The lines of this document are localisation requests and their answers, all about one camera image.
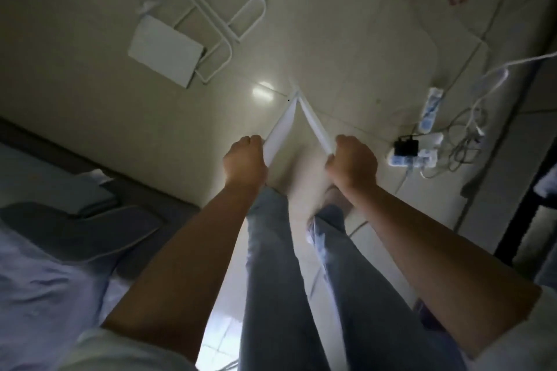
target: gray pants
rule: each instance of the gray pants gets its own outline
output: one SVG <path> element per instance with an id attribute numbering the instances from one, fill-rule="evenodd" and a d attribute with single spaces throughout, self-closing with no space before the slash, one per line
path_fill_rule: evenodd
<path id="1" fill-rule="evenodd" d="M 265 187 L 247 220 L 248 288 L 240 371 L 329 370 L 294 254 L 288 200 Z M 324 207 L 311 226 L 350 369 L 449 369 L 408 305 L 348 238 L 341 210 Z"/>

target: person's left hand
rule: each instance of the person's left hand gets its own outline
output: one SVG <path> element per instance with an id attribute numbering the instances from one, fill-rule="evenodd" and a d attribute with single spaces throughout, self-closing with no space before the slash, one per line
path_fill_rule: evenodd
<path id="1" fill-rule="evenodd" d="M 239 185 L 258 190 L 267 179 L 263 161 L 263 139 L 259 135 L 242 137 L 223 158 L 226 185 Z"/>

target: forearm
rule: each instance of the forearm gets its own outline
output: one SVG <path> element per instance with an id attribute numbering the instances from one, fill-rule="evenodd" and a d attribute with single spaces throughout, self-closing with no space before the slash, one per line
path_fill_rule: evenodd
<path id="1" fill-rule="evenodd" d="M 376 185 L 346 194 L 435 317 L 470 356 L 525 319 L 540 289 Z"/>
<path id="2" fill-rule="evenodd" d="M 102 325 L 195 362 L 256 188 L 226 186 L 149 262 Z"/>

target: hand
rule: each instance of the hand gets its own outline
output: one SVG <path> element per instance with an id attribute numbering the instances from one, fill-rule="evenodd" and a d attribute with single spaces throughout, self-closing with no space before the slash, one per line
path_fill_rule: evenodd
<path id="1" fill-rule="evenodd" d="M 353 189 L 376 185 L 377 159 L 356 137 L 337 136 L 337 152 L 329 156 L 325 170 L 345 195 Z"/>
<path id="2" fill-rule="evenodd" d="M 267 166 L 263 161 L 263 139 L 259 135 L 242 137 L 233 143 L 222 162 L 226 185 L 258 190 L 267 179 Z"/>

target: white fabric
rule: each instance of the white fabric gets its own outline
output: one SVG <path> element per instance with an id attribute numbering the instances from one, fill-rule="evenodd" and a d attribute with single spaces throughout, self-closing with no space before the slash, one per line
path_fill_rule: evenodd
<path id="1" fill-rule="evenodd" d="M 83 333 L 60 371 L 195 371 L 183 356 L 103 329 Z M 478 371 L 557 369 L 557 294 L 543 288 L 529 318 L 491 345 Z"/>

